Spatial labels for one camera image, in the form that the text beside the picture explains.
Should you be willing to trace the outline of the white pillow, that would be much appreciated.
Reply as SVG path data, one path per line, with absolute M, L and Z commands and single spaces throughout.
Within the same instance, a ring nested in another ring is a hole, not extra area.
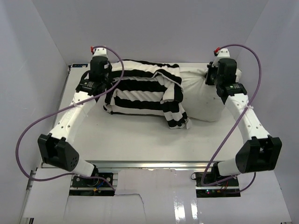
M 221 118 L 225 106 L 216 93 L 214 85 L 206 84 L 207 69 L 181 67 L 183 86 L 182 106 L 189 118 L 216 122 Z

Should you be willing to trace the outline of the aluminium table frame rail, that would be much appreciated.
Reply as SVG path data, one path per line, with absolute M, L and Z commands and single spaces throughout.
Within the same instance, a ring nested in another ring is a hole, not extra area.
M 268 132 L 264 129 L 259 119 L 257 118 L 253 107 L 248 105 L 249 98 L 244 86 L 240 83 L 234 84 L 234 87 L 239 87 L 237 93 L 230 99 L 233 111 L 231 111 L 234 119 L 237 121 L 239 117 L 238 127 L 242 135 L 243 143 L 251 140 L 253 137 L 257 139 L 267 138 Z

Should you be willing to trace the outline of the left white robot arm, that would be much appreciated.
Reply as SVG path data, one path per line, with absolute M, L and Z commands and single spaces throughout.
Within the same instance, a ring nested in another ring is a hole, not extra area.
M 70 103 L 74 107 L 64 113 L 47 135 L 41 134 L 37 140 L 44 163 L 83 176 L 88 186 L 96 185 L 99 175 L 94 172 L 94 165 L 80 158 L 72 144 L 88 112 L 98 101 L 94 96 L 111 87 L 108 78 L 111 71 L 112 65 L 107 56 L 93 56 L 90 70 L 82 75 L 75 89 Z

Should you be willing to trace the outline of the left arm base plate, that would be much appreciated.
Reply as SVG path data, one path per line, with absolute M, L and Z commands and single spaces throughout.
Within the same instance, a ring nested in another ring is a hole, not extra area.
M 114 196 L 114 190 L 102 179 L 86 179 L 75 175 L 71 181 L 70 196 Z

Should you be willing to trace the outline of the black white striped pillowcase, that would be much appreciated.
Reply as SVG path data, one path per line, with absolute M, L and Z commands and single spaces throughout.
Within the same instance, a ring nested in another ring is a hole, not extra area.
M 116 87 L 105 97 L 106 112 L 162 116 L 170 129 L 189 128 L 178 64 L 125 59 L 112 64 L 109 76 Z

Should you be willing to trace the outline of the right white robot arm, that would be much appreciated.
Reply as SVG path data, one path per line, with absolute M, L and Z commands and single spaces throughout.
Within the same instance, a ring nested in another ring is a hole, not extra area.
M 279 137 L 272 137 L 249 105 L 245 87 L 236 80 L 237 62 L 221 58 L 208 65 L 207 83 L 234 117 L 243 146 L 234 158 L 216 162 L 211 169 L 211 181 L 222 186 L 229 176 L 270 171 L 276 167 L 282 148 Z

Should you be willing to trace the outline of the left blue corner label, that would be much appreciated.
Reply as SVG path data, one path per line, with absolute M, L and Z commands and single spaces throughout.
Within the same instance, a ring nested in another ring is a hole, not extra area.
M 88 68 L 89 64 L 87 63 L 74 63 L 72 65 L 73 68 Z

